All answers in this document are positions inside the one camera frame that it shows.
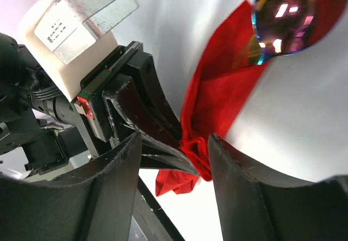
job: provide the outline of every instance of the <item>red fabric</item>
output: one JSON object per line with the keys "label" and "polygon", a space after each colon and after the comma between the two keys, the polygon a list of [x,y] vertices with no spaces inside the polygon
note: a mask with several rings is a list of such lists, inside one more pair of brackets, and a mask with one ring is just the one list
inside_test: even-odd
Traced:
{"label": "red fabric", "polygon": [[[244,105],[266,65],[232,70],[237,55],[253,34],[252,6],[245,1],[215,31],[190,82],[184,101],[180,142],[204,180],[210,181],[207,140],[209,134],[224,137]],[[160,171],[156,196],[174,190],[192,191],[198,177],[178,171]]]}

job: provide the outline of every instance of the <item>red cloth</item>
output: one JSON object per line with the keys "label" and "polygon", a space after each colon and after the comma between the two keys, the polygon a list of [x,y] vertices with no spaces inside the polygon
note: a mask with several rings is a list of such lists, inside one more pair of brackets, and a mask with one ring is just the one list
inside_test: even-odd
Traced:
{"label": "red cloth", "polygon": [[[311,44],[333,27],[346,7],[347,0],[317,0],[316,23]],[[204,180],[210,181],[207,140],[209,134],[226,136],[267,64],[245,69],[246,59],[231,68],[253,34],[252,6],[245,1],[215,31],[190,82],[184,101],[181,124],[181,149]],[[176,194],[192,191],[198,177],[178,171],[160,171],[156,196],[173,190]]]}

